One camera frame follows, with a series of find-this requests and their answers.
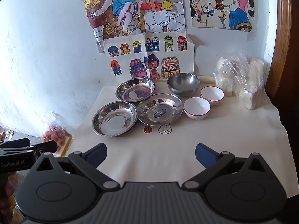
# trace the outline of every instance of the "cartoon bunny sticker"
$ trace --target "cartoon bunny sticker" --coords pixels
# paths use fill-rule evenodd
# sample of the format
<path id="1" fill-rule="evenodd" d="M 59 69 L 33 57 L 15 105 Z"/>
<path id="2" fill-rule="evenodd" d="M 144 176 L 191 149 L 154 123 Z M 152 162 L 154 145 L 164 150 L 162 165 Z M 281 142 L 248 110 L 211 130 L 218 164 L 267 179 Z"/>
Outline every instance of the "cartoon bunny sticker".
<path id="1" fill-rule="evenodd" d="M 159 133 L 161 134 L 170 134 L 172 132 L 172 128 L 170 125 L 164 125 L 159 128 Z"/>

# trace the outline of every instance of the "small porcelain bowl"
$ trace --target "small porcelain bowl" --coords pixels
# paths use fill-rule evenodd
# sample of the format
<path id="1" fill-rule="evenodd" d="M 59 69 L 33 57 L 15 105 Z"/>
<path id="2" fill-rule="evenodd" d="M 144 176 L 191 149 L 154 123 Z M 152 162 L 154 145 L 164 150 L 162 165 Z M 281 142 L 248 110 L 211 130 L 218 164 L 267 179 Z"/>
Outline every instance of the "small porcelain bowl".
<path id="1" fill-rule="evenodd" d="M 191 119 L 203 119 L 207 117 L 211 109 L 209 102 L 203 98 L 194 97 L 184 103 L 184 111 Z"/>
<path id="2" fill-rule="evenodd" d="M 211 106 L 218 105 L 221 100 L 224 99 L 224 92 L 220 88 L 214 86 L 204 87 L 200 91 L 200 95 L 202 98 L 208 100 Z"/>

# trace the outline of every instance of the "drawing of girl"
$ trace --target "drawing of girl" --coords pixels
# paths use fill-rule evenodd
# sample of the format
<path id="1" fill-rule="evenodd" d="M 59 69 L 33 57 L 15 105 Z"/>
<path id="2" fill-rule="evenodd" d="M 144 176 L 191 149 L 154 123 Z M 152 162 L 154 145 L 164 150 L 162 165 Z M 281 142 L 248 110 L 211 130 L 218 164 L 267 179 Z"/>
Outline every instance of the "drawing of girl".
<path id="1" fill-rule="evenodd" d="M 252 26 L 246 12 L 240 9 L 238 0 L 216 0 L 217 9 L 228 15 L 229 28 L 241 31 L 251 31 Z"/>

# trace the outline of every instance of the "white tablecloth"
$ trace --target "white tablecloth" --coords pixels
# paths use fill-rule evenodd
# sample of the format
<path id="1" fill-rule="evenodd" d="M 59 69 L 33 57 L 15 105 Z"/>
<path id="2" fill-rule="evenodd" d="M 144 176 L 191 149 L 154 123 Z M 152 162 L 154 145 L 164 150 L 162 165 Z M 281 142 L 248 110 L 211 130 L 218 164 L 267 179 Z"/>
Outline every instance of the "white tablecloth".
<path id="1" fill-rule="evenodd" d="M 259 152 L 285 188 L 287 196 L 299 193 L 295 164 L 278 110 L 263 93 L 261 104 L 253 111 L 243 108 L 236 97 L 225 97 L 211 108 L 203 120 L 182 114 L 171 124 L 170 134 L 158 133 L 159 127 L 144 133 L 140 121 L 119 137 L 102 137 L 94 133 L 92 119 L 104 105 L 117 101 L 117 87 L 104 87 L 95 104 L 78 127 L 67 154 L 85 152 L 103 142 L 108 155 L 98 170 L 119 182 L 170 182 L 181 185 L 204 170 L 195 158 L 195 147 L 204 143 L 217 152 L 229 151 L 236 157 Z M 170 93 L 166 83 L 157 83 L 155 93 Z"/>

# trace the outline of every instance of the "stainless steel bowl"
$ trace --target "stainless steel bowl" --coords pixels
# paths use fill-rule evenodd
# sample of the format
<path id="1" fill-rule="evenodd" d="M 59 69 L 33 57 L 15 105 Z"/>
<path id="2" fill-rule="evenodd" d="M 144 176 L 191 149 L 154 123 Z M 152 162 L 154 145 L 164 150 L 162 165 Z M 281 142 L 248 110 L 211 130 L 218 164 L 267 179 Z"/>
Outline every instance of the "stainless steel bowl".
<path id="1" fill-rule="evenodd" d="M 119 100 L 133 103 L 149 98 L 154 90 L 155 84 L 152 80 L 137 78 L 124 82 L 115 94 Z"/>
<path id="2" fill-rule="evenodd" d="M 92 128 L 101 136 L 119 136 L 136 123 L 137 108 L 128 102 L 113 102 L 102 107 L 93 117 Z"/>
<path id="3" fill-rule="evenodd" d="M 172 94 L 155 94 L 142 101 L 138 107 L 138 119 L 150 126 L 171 124 L 183 113 L 183 103 Z"/>
<path id="4" fill-rule="evenodd" d="M 200 80 L 190 73 L 179 73 L 167 80 L 171 92 L 179 96 L 189 96 L 199 89 Z"/>

